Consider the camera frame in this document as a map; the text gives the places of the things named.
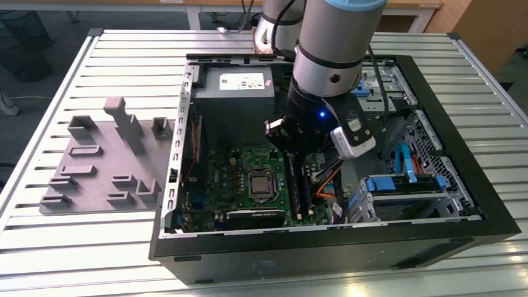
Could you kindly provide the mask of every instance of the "white sticker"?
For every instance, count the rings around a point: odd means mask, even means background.
[[[331,210],[338,216],[342,215],[342,208],[341,208],[341,206],[338,206],[337,203],[333,203]]]
[[[379,87],[379,84],[374,80],[363,82],[363,85],[366,86],[366,88],[378,88]]]
[[[263,90],[263,74],[223,73],[219,76],[219,90]]]

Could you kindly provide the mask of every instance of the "wooden desk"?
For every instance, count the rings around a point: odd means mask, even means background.
[[[261,11],[262,0],[254,1],[251,12]],[[439,0],[387,0],[383,15],[410,15],[414,21],[410,33],[421,33],[431,14],[439,9]],[[239,0],[6,0],[0,9],[34,11],[182,11],[190,30],[199,30],[198,13],[241,12]]]

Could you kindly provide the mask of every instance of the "slotted aluminum surface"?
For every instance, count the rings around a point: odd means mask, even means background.
[[[407,54],[463,136],[501,199],[528,228],[528,131],[495,82],[445,35],[377,34],[377,54]],[[123,96],[138,119],[174,119],[186,53],[250,53],[251,35],[106,30],[87,37],[0,196],[1,296],[446,296],[528,292],[528,236],[475,247],[415,270],[185,287],[146,259],[153,212],[43,216],[45,184],[75,114],[109,120],[105,97]]]

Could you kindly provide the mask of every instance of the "red cable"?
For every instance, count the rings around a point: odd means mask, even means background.
[[[186,172],[185,180],[182,181],[182,184],[186,183],[186,180],[189,179],[190,176],[190,171],[191,168],[194,167],[195,163],[195,139],[194,139],[194,122],[190,121],[190,138],[191,138],[191,163],[190,163],[190,168],[189,171]]]

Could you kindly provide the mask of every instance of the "black case frame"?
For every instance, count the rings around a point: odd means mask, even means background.
[[[273,55],[198,54],[187,59],[229,64],[231,58],[274,59]],[[158,239],[157,207],[149,259],[185,283],[291,277],[427,266],[465,249],[519,233],[517,224],[485,177],[463,139],[409,56],[391,59],[418,100],[434,133],[473,198],[482,220],[393,224],[323,231]]]

